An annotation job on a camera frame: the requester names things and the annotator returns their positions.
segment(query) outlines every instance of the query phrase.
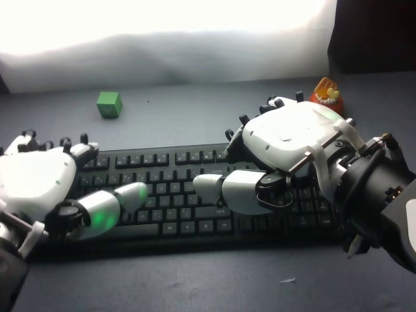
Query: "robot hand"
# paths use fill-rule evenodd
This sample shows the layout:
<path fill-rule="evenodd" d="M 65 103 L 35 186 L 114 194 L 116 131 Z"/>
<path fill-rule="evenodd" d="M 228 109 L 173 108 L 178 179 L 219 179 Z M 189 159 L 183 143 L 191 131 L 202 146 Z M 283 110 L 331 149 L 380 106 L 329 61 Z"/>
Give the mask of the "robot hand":
<path fill-rule="evenodd" d="M 86 134 L 79 144 L 63 138 L 56 148 L 35 138 L 34 131 L 23 132 L 0 156 L 0 240 L 22 258 L 42 239 L 100 235 L 116 225 L 122 209 L 134 211 L 146 198 L 145 184 L 131 183 L 70 200 L 78 169 L 97 157 L 98 144 Z"/>
<path fill-rule="evenodd" d="M 196 193 L 219 207 L 247 215 L 285 212 L 267 202 L 316 179 L 346 233 L 348 257 L 383 247 L 416 273 L 416 175 L 391 135 L 364 142 L 351 119 L 316 103 L 270 97 L 260 116 L 240 116 L 242 126 L 226 131 L 229 162 L 251 161 L 260 170 L 199 175 Z"/>

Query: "red toy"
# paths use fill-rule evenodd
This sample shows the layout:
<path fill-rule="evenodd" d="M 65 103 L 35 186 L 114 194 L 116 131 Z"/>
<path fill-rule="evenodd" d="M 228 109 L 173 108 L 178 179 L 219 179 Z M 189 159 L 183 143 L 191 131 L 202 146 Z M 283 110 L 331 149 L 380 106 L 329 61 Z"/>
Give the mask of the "red toy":
<path fill-rule="evenodd" d="M 322 78 L 309 100 L 343 115 L 344 99 L 338 91 L 337 84 L 327 77 Z"/>

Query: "green block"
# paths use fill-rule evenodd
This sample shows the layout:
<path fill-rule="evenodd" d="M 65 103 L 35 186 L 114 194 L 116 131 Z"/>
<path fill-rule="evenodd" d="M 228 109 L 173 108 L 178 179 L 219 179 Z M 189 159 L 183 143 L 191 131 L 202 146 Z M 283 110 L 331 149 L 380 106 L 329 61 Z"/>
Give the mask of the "green block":
<path fill-rule="evenodd" d="M 97 107 L 103 118 L 119 117 L 123 108 L 120 94 L 118 92 L 100 92 Z"/>

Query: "dark desk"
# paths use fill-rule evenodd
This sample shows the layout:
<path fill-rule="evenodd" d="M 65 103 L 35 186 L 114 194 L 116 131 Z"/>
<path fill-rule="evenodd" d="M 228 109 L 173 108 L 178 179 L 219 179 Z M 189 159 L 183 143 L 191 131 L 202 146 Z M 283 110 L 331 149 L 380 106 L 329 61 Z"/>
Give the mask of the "dark desk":
<path fill-rule="evenodd" d="M 87 132 L 103 150 L 225 142 L 271 94 L 308 96 L 318 79 L 119 90 L 102 120 L 98 91 L 0 97 L 0 145 L 34 128 L 58 142 Z M 416 74 L 340 77 L 361 136 L 392 132 L 416 169 Z M 281 280 L 296 277 L 294 283 Z M 383 251 L 349 261 L 338 246 L 258 248 L 35 263 L 14 311 L 414 311 L 416 276 Z"/>

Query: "keyboard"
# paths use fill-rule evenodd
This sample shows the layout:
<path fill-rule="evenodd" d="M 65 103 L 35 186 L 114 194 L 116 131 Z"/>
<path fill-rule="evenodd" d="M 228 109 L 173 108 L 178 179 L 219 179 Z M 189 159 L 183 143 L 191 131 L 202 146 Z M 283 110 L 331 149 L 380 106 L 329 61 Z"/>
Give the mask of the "keyboard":
<path fill-rule="evenodd" d="M 134 213 L 123 212 L 116 227 L 79 245 L 111 250 L 121 244 L 145 247 L 340 237 L 331 205 L 314 183 L 295 189 L 294 204 L 281 215 L 241 215 L 199 198 L 192 180 L 200 174 L 258 169 L 249 162 L 229 164 L 223 154 L 226 146 L 100 151 L 79 173 L 74 198 L 136 181 L 147 184 L 148 197 Z M 291 196 L 271 194 L 268 201 L 285 205 Z"/>

